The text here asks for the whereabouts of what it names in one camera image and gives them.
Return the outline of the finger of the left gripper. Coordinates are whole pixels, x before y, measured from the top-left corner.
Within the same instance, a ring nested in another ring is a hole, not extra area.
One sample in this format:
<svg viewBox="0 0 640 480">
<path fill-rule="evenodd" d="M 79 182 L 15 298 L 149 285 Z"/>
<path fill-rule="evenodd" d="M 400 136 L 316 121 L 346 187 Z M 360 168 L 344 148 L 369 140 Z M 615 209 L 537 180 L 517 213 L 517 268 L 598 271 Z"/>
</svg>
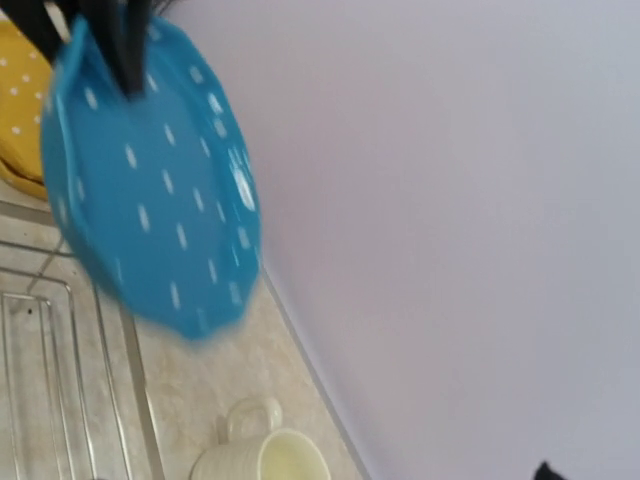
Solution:
<svg viewBox="0 0 640 480">
<path fill-rule="evenodd" d="M 78 2 L 79 13 L 125 96 L 135 96 L 143 90 L 145 36 L 150 20 L 165 14 L 174 4 L 175 1 L 151 0 Z"/>
<path fill-rule="evenodd" d="M 49 16 L 47 4 L 57 7 L 65 21 L 75 18 L 74 0 L 1 0 L 1 10 L 46 61 L 53 65 L 63 40 Z"/>
</svg>

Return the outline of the white ribbed mug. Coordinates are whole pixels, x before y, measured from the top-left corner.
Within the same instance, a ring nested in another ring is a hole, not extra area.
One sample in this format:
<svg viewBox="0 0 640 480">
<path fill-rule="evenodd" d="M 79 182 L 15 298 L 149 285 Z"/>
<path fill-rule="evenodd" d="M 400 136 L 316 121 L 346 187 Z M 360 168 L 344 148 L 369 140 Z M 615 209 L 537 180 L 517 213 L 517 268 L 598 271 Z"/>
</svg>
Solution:
<svg viewBox="0 0 640 480">
<path fill-rule="evenodd" d="M 266 429 L 241 435 L 242 420 L 259 411 Z M 329 479 L 329 466 L 316 444 L 300 431 L 283 426 L 283 410 L 274 397 L 238 401 L 226 416 L 227 442 L 199 456 L 192 479 Z"/>
</svg>

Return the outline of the blue oval dish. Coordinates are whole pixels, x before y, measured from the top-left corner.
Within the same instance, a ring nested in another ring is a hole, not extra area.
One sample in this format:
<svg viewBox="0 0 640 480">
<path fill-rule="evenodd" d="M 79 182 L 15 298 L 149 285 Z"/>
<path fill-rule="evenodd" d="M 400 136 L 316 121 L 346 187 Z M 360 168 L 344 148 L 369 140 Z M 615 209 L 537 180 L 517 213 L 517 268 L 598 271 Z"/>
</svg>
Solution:
<svg viewBox="0 0 640 480">
<path fill-rule="evenodd" d="M 144 89 L 125 97 L 78 19 L 41 119 L 56 224 L 87 275 L 133 314 L 203 340 L 245 314 L 262 228 L 247 147 L 186 33 L 155 17 Z"/>
</svg>

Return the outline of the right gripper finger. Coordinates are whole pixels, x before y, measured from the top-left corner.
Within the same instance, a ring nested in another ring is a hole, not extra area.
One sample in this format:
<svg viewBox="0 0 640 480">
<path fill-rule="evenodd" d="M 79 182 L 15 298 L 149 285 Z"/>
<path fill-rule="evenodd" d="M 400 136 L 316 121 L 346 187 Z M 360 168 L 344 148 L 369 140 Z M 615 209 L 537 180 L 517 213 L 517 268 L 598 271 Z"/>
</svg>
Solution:
<svg viewBox="0 0 640 480">
<path fill-rule="evenodd" d="M 551 468 L 547 462 L 542 462 L 536 469 L 534 480 L 565 480 L 565 478 Z"/>
</svg>

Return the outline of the yellow oval dish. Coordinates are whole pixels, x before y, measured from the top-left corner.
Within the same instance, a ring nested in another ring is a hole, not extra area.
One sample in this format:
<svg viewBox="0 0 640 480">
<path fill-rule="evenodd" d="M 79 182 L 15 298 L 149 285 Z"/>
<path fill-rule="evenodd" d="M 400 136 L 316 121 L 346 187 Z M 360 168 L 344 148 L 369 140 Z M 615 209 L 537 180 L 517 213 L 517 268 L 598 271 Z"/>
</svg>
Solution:
<svg viewBox="0 0 640 480">
<path fill-rule="evenodd" d="M 9 20 L 1 22 L 1 179 L 46 200 L 40 123 L 51 67 Z"/>
</svg>

